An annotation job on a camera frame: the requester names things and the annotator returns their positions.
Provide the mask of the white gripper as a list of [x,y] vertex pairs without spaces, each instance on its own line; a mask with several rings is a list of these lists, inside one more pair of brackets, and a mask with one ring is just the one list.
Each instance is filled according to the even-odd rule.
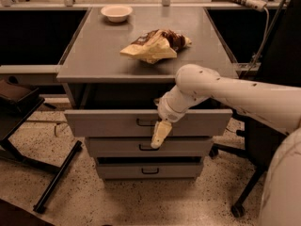
[[155,123],[150,146],[158,149],[172,129],[171,123],[179,121],[190,107],[206,101],[207,97],[195,97],[180,91],[177,86],[166,92],[161,98],[155,98],[161,121]]

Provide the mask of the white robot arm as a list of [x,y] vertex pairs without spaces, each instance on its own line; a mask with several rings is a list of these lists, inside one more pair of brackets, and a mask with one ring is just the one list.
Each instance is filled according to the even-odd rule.
[[195,64],[180,67],[159,99],[158,148],[186,111],[213,98],[283,134],[266,174],[258,226],[301,226],[301,88],[232,79]]

